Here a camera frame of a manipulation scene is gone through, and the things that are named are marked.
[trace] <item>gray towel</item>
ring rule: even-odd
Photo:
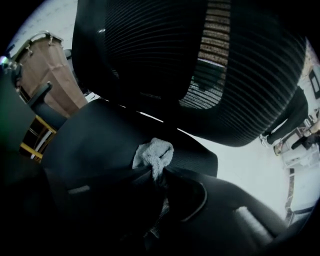
[[[152,166],[152,177],[156,181],[168,166],[174,155],[170,142],[153,138],[150,143],[141,144],[135,152],[132,168]]]

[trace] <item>mesh chair backrest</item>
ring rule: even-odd
[[[72,56],[101,97],[243,146],[293,97],[305,45],[250,0],[79,0]]]

